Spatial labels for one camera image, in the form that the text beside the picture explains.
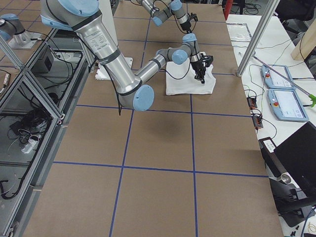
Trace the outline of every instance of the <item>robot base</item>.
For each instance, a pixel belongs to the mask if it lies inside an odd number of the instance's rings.
[[[133,58],[125,57],[125,60],[126,60],[127,64],[129,65],[129,67],[132,68]],[[110,80],[110,77],[109,77],[109,75],[104,67],[98,68],[98,71],[97,71],[97,74],[95,75],[95,78],[97,80]]]
[[[41,34],[39,33],[32,33],[32,32],[28,32],[31,39],[37,39],[41,37]],[[9,42],[9,46],[12,49],[32,49],[34,44],[37,42],[37,40],[31,40],[30,42],[26,43],[25,45],[19,45],[17,44],[17,42],[15,41],[15,39],[11,39]]]

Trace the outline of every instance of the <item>white plug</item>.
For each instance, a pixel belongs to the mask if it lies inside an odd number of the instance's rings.
[[[24,154],[30,153],[34,146],[36,146],[36,144],[40,141],[40,137],[40,134],[30,136],[28,143],[23,146],[21,152],[23,152]]]

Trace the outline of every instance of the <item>white label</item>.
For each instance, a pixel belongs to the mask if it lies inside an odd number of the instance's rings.
[[[285,76],[288,78],[285,67],[280,67],[280,66],[274,66],[274,70],[276,70],[278,73],[280,73],[282,76]],[[274,71],[269,71],[271,75],[271,79],[273,82],[273,85],[275,86],[282,86],[282,87],[291,87],[291,84],[282,78],[280,75],[276,74]]]
[[[303,118],[303,114],[291,91],[275,91],[278,105],[284,117]]]
[[[85,36],[84,38],[94,53],[97,53],[102,48],[109,45],[107,39],[101,31],[96,31],[89,36]]]
[[[266,147],[268,148],[268,151],[269,151],[270,153],[273,153],[273,152],[274,152],[274,149],[275,149],[276,147],[273,145],[273,143],[272,143],[271,140],[265,140],[265,141],[263,141],[263,143],[266,145]]]

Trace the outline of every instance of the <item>blue bordered device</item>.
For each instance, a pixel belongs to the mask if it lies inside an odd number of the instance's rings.
[[[270,65],[281,75],[287,77],[289,80],[293,81],[291,73],[287,66],[285,65]],[[295,90],[296,88],[291,85],[287,80],[283,79],[277,73],[271,71],[267,66],[262,65],[261,76],[266,83],[268,88],[272,89],[286,89],[286,90]]]
[[[309,120],[295,90],[269,89],[268,99],[274,114],[279,120],[295,122]]]

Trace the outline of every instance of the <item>red object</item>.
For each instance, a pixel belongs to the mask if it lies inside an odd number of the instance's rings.
[[[231,12],[232,5],[233,5],[233,0],[227,0],[226,1],[225,10],[224,10],[225,20],[227,20],[228,15]]]

